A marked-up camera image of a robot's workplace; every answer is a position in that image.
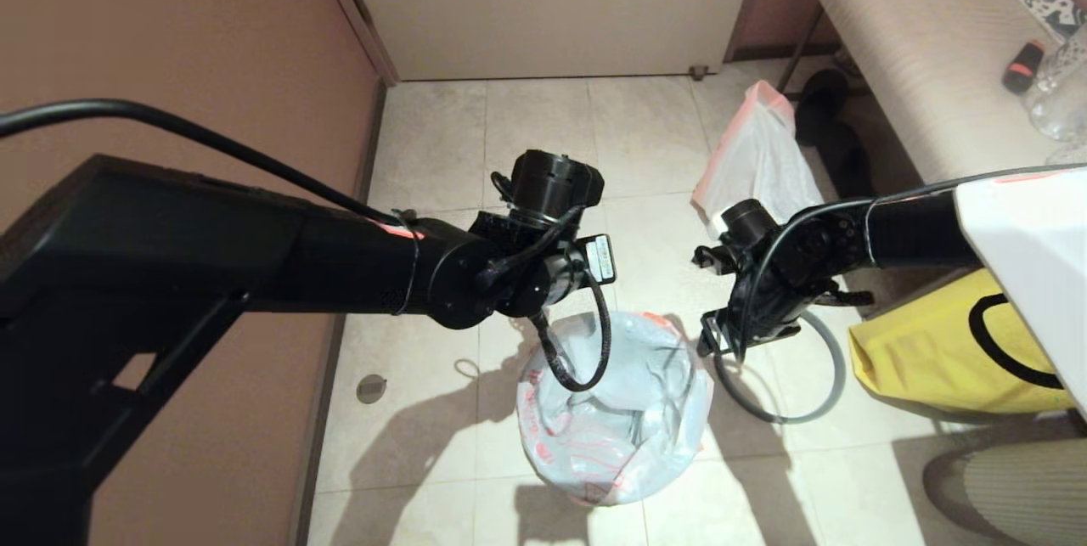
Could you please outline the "white plastic bag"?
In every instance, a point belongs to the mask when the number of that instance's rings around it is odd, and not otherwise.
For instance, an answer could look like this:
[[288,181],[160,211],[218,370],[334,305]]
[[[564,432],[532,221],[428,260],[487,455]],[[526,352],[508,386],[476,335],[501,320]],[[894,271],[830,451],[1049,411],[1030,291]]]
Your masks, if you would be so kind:
[[748,199],[760,201],[778,223],[824,203],[796,141],[791,101],[762,79],[746,90],[692,194],[711,239],[727,229],[724,211]]

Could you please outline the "red printed plastic bag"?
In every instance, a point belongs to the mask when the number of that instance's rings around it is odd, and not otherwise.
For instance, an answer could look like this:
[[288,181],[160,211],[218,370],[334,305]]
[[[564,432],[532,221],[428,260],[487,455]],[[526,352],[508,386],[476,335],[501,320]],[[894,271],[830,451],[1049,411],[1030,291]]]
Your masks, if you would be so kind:
[[563,387],[536,350],[521,370],[521,448],[537,474],[586,506],[640,501],[692,464],[712,379],[679,327],[653,312],[611,314],[611,349],[590,390]]

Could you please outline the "yellow bag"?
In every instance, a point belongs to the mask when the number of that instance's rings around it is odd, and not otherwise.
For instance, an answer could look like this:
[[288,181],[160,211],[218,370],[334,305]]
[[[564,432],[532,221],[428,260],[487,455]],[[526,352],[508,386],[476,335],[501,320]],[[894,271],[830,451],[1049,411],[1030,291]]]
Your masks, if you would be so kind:
[[980,414],[1075,406],[987,270],[854,325],[849,345],[859,383],[898,402]]

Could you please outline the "black slipper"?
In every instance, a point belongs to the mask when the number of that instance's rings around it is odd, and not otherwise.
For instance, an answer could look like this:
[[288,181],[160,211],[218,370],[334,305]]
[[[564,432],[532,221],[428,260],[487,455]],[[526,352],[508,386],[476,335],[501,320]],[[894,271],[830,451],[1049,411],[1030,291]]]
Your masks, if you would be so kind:
[[848,77],[839,70],[815,71],[805,80],[794,108],[795,137],[801,147],[819,141],[820,133],[842,112],[848,94]]
[[867,152],[849,124],[834,120],[823,125],[816,149],[840,198],[875,195]]

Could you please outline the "dark metal table leg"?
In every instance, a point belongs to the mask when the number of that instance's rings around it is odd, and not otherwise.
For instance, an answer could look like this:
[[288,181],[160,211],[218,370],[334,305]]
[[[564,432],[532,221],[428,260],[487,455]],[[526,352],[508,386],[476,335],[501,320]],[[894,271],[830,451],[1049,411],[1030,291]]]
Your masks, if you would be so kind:
[[848,48],[847,44],[839,42],[835,44],[834,47],[830,44],[812,44],[815,32],[819,32],[819,27],[823,24],[830,24],[830,20],[827,18],[825,8],[819,3],[807,23],[800,42],[796,44],[792,48],[791,55],[789,55],[783,73],[780,73],[780,78],[776,82],[775,89],[778,94],[783,94],[783,96],[788,98],[789,101],[798,102],[803,96],[803,87],[791,90],[791,84],[801,62],[805,58],[811,58],[811,55],[826,55],[826,61],[830,63],[830,66],[819,69],[819,71],[834,70],[842,74],[847,83],[847,94],[849,97],[870,96],[872,91],[870,90],[865,75],[859,70],[853,51]]

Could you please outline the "beige wood grain table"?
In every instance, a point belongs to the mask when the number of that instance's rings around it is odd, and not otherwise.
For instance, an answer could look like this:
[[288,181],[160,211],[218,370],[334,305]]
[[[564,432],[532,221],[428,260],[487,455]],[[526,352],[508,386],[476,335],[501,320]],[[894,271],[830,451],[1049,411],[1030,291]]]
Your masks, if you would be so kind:
[[924,182],[1042,166],[1062,146],[1001,82],[1024,44],[1052,44],[1019,0],[819,3]]

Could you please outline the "black red small device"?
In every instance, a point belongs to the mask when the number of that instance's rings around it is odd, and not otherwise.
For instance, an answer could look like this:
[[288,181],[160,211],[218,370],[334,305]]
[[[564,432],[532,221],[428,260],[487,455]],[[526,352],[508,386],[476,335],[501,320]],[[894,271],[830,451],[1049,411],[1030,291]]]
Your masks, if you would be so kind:
[[1024,44],[1019,54],[1005,66],[1002,85],[1010,94],[1027,94],[1038,78],[1045,59],[1045,45],[1032,39]]

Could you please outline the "large clear glass jar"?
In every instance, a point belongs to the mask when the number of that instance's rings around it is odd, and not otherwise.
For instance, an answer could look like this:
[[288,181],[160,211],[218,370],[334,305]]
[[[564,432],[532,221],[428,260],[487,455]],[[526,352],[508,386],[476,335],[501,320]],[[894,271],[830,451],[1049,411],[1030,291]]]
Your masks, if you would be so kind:
[[1024,106],[1033,128],[1049,139],[1087,140],[1087,20],[1044,57]]

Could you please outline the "grey ribbed round object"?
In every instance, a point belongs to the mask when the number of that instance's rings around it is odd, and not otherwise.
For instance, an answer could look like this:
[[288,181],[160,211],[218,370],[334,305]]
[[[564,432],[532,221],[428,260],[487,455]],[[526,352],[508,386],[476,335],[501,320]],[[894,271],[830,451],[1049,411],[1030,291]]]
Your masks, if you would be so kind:
[[1024,546],[1087,546],[1087,439],[945,452],[921,472],[940,514]]

